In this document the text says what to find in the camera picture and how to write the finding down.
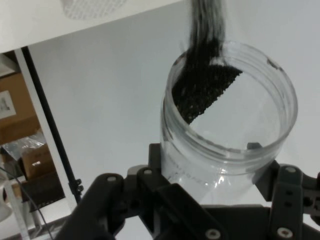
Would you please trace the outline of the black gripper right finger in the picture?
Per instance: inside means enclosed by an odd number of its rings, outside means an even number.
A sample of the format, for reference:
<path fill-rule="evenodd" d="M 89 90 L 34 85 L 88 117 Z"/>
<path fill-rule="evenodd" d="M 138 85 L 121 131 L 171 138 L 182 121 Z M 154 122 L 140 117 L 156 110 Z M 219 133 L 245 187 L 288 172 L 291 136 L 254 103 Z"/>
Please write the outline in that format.
<path fill-rule="evenodd" d="M 304 214 L 320 224 L 320 176 L 311 177 L 298 167 L 273 160 L 256 178 L 255 186 L 271 203 L 269 240 L 318 240 L 320 231 L 303 222 Z"/>

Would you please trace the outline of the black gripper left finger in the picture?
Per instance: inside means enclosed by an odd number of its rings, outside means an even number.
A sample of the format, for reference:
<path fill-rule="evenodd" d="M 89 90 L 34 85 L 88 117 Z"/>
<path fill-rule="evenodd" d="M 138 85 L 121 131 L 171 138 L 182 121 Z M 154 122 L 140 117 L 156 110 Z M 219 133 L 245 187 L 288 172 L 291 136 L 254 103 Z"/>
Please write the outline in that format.
<path fill-rule="evenodd" d="M 127 219 L 139 217 L 155 240 L 227 240 L 227 230 L 160 168 L 160 146 L 148 165 L 126 177 L 99 175 L 57 234 L 58 240 L 114 240 Z"/>

